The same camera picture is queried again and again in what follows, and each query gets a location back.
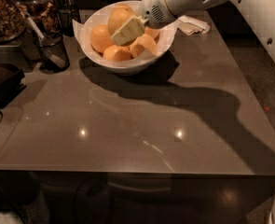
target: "black object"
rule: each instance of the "black object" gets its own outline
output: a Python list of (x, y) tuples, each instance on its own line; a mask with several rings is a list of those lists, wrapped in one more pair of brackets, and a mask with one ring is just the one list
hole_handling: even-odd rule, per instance
[(17, 66), (0, 63), (0, 108), (7, 106), (25, 88), (21, 84), (24, 77), (23, 70)]

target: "white bowl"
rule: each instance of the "white bowl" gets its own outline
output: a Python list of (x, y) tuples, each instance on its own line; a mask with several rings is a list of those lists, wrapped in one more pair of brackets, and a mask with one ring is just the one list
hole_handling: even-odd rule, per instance
[[(133, 10), (137, 11), (140, 1), (123, 1), (119, 3), (124, 3), (130, 6)], [(98, 10), (91, 17), (89, 17), (84, 25), (73, 21), (74, 34), (85, 55), (93, 62), (99, 64), (107, 70), (110, 70), (120, 75), (133, 75), (146, 69), (147, 66), (154, 63), (169, 49), (174, 40), (174, 36), (177, 30), (177, 23), (173, 22), (166, 27), (160, 29), (159, 37), (157, 40), (157, 56), (154, 56), (146, 50), (135, 59), (123, 62), (110, 62), (105, 60), (101, 54), (99, 54), (92, 48), (89, 40), (89, 33), (92, 27), (94, 27), (95, 25), (108, 23), (109, 15), (114, 6), (115, 4), (112, 4)]]

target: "countertop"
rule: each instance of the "countertop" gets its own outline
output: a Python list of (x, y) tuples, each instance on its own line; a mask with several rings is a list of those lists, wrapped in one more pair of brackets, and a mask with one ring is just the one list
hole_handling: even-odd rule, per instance
[(1, 110), (0, 170), (275, 175), (275, 132), (213, 23), (127, 77), (64, 43), (70, 67), (37, 65)]

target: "floor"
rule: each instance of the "floor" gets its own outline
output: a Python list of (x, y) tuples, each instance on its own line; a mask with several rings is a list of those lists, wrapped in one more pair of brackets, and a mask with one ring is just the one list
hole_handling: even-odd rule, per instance
[[(232, 16), (229, 23), (221, 23), (221, 18), (217, 17), (219, 10), (210, 11), (275, 130), (275, 63), (248, 30), (240, 14), (235, 10), (231, 13), (231, 6), (218, 9), (220, 13), (224, 9)], [(237, 30), (237, 33), (231, 33), (231, 30)], [(42, 186), (55, 224), (266, 224), (275, 196), (275, 177), (213, 177), (204, 180), (177, 177), (167, 181), (163, 178), (148, 180), (142, 175), (123, 175), (130, 189), (121, 189), (119, 183), (115, 185), (119, 181), (117, 176), (42, 176)], [(136, 184), (152, 181), (158, 182), (158, 187), (162, 185), (169, 189), (162, 192), (134, 190)]]

